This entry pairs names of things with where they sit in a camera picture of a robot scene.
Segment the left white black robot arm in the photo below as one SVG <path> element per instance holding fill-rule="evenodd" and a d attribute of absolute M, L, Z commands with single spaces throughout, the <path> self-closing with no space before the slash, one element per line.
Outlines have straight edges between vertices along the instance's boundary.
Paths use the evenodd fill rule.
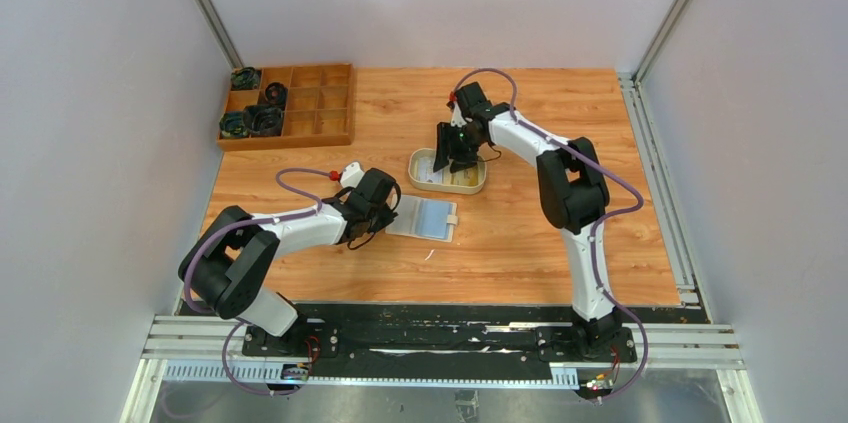
<path fill-rule="evenodd" d="M 283 356 L 306 343 L 302 315 L 281 294 L 265 287 L 271 264 L 313 247 L 368 244 L 397 217 L 402 192 L 388 173 L 351 163 L 326 178 L 341 189 L 311 206 L 273 214 L 249 213 L 233 205 L 222 210 L 178 269 L 183 300 L 195 312 L 237 320 L 264 330 Z"/>

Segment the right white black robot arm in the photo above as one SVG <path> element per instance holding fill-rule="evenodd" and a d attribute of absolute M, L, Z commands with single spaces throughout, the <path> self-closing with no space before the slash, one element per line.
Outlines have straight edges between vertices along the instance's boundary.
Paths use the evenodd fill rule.
<path fill-rule="evenodd" d="M 492 103 L 477 82 L 458 86 L 449 97 L 452 117 L 437 126 L 433 171 L 457 173 L 480 162 L 483 145 L 505 149 L 531 165 L 540 206 L 559 230 L 572 281 L 571 346 L 584 360 L 596 360 L 622 327 L 620 312 L 605 292 L 603 223 L 610 195 L 593 144 L 569 140 L 525 120 L 513 105 Z"/>

